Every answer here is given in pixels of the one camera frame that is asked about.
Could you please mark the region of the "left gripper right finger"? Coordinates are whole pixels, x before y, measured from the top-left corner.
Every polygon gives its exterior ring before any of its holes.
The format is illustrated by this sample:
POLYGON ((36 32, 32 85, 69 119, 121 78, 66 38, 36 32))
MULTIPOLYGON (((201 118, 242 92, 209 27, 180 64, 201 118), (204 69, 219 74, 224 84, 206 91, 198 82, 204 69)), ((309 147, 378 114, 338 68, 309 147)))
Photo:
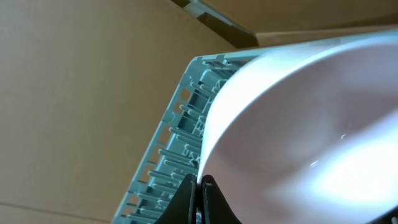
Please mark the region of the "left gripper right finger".
POLYGON ((204 224, 241 224, 211 175, 201 180, 201 219, 204 224))

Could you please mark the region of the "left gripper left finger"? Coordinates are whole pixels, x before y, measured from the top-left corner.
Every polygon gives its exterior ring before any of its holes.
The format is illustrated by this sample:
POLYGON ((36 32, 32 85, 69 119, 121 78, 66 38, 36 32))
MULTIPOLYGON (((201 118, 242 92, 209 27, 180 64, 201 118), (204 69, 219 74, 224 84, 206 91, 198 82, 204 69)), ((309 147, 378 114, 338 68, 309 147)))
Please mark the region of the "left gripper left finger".
POLYGON ((196 177, 187 174, 164 213, 154 224, 196 224, 196 177))

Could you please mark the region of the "pink small bowl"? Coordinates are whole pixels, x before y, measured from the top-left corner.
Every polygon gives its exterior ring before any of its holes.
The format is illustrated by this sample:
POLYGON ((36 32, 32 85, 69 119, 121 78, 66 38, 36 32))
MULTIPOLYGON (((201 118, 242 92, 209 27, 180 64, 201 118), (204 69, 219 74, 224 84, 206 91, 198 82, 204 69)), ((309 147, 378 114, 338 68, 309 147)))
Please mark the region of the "pink small bowl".
POLYGON ((198 178, 243 223, 368 223, 397 207, 397 35, 274 49, 206 116, 198 178))

